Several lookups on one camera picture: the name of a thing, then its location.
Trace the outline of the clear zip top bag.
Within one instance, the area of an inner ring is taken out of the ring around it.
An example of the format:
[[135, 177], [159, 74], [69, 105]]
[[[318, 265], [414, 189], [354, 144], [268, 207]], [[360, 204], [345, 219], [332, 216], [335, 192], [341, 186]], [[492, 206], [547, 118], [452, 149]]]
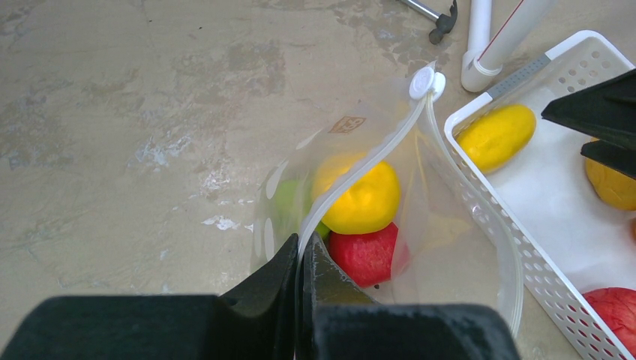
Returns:
[[300, 142], [256, 193], [251, 269], [289, 235], [307, 250], [318, 234], [343, 279], [378, 302], [487, 305], [516, 335], [524, 291], [513, 234], [437, 124], [445, 87], [431, 62]]

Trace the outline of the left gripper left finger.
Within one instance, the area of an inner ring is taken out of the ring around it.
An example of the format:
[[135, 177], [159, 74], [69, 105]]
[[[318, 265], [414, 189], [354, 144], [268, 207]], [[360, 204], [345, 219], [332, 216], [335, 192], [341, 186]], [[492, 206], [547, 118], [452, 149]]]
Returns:
[[298, 236], [223, 295], [81, 295], [41, 302], [3, 359], [291, 359]]

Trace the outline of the yellow banana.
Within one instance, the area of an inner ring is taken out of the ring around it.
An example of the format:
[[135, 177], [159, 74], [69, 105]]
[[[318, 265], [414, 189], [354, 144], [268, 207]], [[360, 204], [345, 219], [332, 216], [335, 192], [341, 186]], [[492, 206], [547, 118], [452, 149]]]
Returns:
[[536, 130], [534, 112], [523, 104], [490, 111], [456, 137], [457, 144], [484, 174], [508, 163], [530, 142]]

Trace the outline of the yellow lemon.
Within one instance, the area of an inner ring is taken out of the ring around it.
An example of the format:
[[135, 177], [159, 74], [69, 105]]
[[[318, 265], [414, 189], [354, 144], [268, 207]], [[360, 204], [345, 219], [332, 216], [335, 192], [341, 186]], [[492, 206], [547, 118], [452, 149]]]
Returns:
[[[364, 157], [362, 153], [330, 157], [314, 176], [311, 198], [325, 193], [335, 181]], [[391, 164], [382, 160], [335, 200], [321, 221], [331, 231], [365, 234], [382, 230], [392, 222], [401, 201], [401, 183]]]

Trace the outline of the green pear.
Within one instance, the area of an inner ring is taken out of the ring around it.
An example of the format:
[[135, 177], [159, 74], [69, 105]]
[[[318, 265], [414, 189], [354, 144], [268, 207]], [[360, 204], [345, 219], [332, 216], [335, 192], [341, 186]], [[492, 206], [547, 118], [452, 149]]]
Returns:
[[298, 180], [284, 180], [277, 186], [273, 200], [277, 232], [281, 236], [300, 234], [302, 221], [312, 206], [311, 195], [305, 184]]

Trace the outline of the orange yellow mango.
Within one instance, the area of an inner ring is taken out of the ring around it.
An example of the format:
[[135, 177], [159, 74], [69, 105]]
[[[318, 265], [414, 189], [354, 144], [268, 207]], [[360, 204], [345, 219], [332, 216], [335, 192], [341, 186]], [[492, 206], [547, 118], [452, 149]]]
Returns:
[[585, 157], [586, 176], [598, 197], [615, 209], [635, 211], [635, 180]]

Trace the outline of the red apple top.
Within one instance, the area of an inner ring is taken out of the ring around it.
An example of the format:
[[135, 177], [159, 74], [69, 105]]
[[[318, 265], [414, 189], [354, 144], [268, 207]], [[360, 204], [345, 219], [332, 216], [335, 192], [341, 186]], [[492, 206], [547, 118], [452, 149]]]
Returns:
[[392, 279], [411, 258], [407, 244], [398, 241], [399, 229], [390, 223], [384, 229], [365, 234], [332, 232], [328, 252], [333, 261], [359, 287], [375, 287]]

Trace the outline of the red apple bottom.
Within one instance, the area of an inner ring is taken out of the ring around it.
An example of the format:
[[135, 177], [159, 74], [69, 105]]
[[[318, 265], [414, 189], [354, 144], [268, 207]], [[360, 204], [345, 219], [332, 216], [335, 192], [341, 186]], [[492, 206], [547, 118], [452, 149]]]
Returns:
[[631, 355], [635, 356], [635, 291], [607, 287], [586, 292], [583, 297]]

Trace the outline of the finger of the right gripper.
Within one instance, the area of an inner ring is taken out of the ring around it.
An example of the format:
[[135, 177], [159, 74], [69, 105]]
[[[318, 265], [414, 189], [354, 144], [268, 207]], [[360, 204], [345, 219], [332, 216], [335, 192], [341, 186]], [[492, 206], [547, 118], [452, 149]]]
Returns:
[[635, 179], [635, 150], [596, 140], [583, 144], [580, 153], [585, 158]]
[[624, 149], [635, 148], [635, 70], [552, 100], [541, 117]]

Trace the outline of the white plastic tray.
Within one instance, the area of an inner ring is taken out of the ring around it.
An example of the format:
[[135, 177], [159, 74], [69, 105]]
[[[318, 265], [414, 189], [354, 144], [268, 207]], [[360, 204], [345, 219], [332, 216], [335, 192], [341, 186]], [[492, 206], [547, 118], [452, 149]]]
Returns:
[[539, 119], [529, 144], [487, 175], [455, 138], [491, 110], [523, 104], [539, 115], [550, 101], [632, 68], [604, 36], [578, 31], [456, 110], [444, 124], [453, 160], [510, 229], [526, 288], [584, 359], [631, 358], [584, 294], [635, 287], [635, 214], [597, 197], [580, 153], [590, 140], [586, 134]]

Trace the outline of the red apple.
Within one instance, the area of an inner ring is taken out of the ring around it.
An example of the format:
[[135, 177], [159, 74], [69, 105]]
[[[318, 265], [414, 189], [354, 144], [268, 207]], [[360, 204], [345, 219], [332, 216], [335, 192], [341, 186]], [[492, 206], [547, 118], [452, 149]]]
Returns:
[[384, 229], [365, 234], [332, 232], [328, 252], [333, 261], [359, 287], [375, 287], [392, 279], [411, 258], [407, 244], [398, 241], [399, 229], [390, 223]]
[[631, 355], [635, 356], [635, 291], [607, 287], [586, 292], [583, 297]]

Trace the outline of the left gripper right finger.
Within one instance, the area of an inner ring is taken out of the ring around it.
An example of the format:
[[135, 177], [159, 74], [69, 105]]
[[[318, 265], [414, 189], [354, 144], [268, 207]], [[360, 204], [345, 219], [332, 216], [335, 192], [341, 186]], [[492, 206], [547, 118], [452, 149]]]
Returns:
[[480, 304], [380, 304], [314, 233], [300, 268], [301, 359], [519, 359], [504, 319]]

